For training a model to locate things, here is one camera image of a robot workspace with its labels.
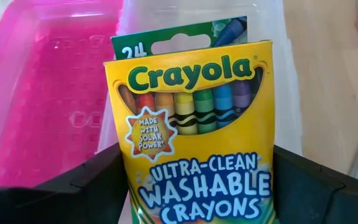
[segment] wooden surface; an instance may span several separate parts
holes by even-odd
[[[358,152],[358,0],[284,0],[303,155],[349,173]]]

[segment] pink plastic container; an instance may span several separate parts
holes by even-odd
[[[93,156],[122,0],[15,0],[0,23],[0,186]]]

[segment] crayon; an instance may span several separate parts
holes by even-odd
[[[213,47],[219,47],[227,44],[231,44],[242,33],[247,30],[247,18],[238,17],[232,19],[221,31],[220,35],[216,39]]]
[[[124,100],[124,103],[127,105],[129,110],[136,114],[136,102],[134,99],[134,95],[132,92],[128,89],[128,87],[121,85],[119,87],[119,94],[121,95],[122,100]]]
[[[214,98],[212,90],[195,91],[194,102],[197,117],[198,134],[210,133],[217,130],[216,117],[214,113]]]
[[[166,109],[168,111],[168,122],[171,127],[175,128],[177,119],[175,117],[175,102],[172,93],[156,93],[155,109],[157,111]]]
[[[149,107],[151,111],[155,111],[154,97],[151,93],[139,94],[136,97],[137,114],[139,114],[145,106]]]
[[[182,135],[198,134],[193,95],[191,93],[175,93],[174,98],[178,133]]]
[[[248,81],[232,82],[234,111],[240,117],[251,104],[251,91]]]
[[[233,95],[230,84],[224,84],[212,89],[218,128],[223,128],[233,122],[237,116],[234,113]]]

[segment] crayon box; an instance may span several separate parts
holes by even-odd
[[[235,45],[246,24],[112,39],[118,60],[105,67],[134,223],[274,221],[272,42]]]

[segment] red object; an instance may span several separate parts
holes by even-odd
[[[154,97],[151,93],[139,94],[136,97],[137,112],[140,113],[145,106],[148,106],[150,110],[155,111]]]

